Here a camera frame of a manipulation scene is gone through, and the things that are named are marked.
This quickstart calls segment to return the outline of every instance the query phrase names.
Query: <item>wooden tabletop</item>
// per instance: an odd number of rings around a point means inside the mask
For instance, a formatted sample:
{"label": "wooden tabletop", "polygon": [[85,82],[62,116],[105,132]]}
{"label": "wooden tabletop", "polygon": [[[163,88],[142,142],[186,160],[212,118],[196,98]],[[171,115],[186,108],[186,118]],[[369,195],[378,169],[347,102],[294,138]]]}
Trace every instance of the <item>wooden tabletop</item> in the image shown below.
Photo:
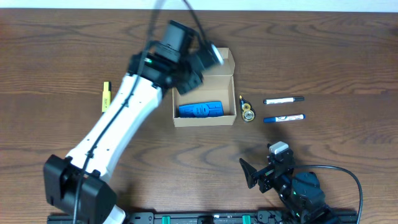
{"label": "wooden tabletop", "polygon": [[[0,223],[45,223],[43,164],[65,157],[101,116],[102,83],[116,94],[142,50],[149,11],[0,10]],[[269,142],[284,141],[299,164],[330,164],[362,183],[362,223],[398,219],[398,14],[200,11],[207,36],[229,47],[236,95],[258,118],[233,126],[175,128],[169,93],[124,151],[110,185],[129,211],[283,207],[271,190],[248,189],[242,157],[258,169]],[[164,11],[195,27],[187,11]],[[270,105],[264,98],[305,96]],[[306,120],[264,124],[304,113]],[[314,170],[336,208],[358,209],[347,174]]]}

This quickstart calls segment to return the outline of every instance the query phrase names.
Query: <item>open cardboard box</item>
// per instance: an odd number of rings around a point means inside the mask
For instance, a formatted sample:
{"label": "open cardboard box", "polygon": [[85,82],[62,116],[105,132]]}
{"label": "open cardboard box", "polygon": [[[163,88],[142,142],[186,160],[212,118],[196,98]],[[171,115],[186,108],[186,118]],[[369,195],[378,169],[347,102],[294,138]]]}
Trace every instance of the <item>open cardboard box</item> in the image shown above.
{"label": "open cardboard box", "polygon": [[[174,88],[173,121],[176,127],[232,125],[236,118],[234,69],[235,61],[228,48],[219,48],[224,64],[203,73],[203,84],[191,92],[180,95]],[[213,118],[180,118],[178,107],[192,103],[221,101],[224,116]]]}

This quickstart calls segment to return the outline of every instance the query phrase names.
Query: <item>green strip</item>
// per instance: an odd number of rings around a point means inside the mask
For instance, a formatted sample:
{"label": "green strip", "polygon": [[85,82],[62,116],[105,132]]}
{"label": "green strip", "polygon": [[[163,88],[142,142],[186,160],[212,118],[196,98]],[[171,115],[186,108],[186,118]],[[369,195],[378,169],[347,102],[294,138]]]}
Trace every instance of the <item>green strip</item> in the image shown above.
{"label": "green strip", "polygon": [[170,224],[170,217],[162,217],[162,224]]}
{"label": "green strip", "polygon": [[251,224],[250,215],[243,215],[243,224]]}

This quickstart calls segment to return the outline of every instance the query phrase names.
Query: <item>marker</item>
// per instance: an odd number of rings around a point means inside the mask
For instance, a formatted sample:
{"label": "marker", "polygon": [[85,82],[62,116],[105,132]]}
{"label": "marker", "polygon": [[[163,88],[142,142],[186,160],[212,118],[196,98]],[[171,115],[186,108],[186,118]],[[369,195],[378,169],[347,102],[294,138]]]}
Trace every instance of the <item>marker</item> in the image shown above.
{"label": "marker", "polygon": [[104,90],[102,92],[102,113],[111,105],[111,82],[104,82]]}
{"label": "marker", "polygon": [[276,104],[276,103],[291,103],[296,101],[304,101],[304,96],[293,96],[288,98],[280,98],[280,99],[269,99],[264,100],[264,104]]}
{"label": "marker", "polygon": [[297,120],[297,119],[305,119],[305,115],[304,114],[296,114],[296,115],[264,118],[264,123],[275,123],[275,122],[281,122],[281,121],[294,121],[294,120]]}

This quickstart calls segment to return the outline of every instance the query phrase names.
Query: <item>yellow highlighter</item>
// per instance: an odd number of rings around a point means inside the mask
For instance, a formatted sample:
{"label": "yellow highlighter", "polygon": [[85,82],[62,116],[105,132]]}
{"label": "yellow highlighter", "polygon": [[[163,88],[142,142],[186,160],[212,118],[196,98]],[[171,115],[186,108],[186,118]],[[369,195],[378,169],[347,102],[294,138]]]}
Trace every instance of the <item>yellow highlighter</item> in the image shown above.
{"label": "yellow highlighter", "polygon": [[104,90],[102,92],[102,113],[111,105],[111,82],[104,82]]}

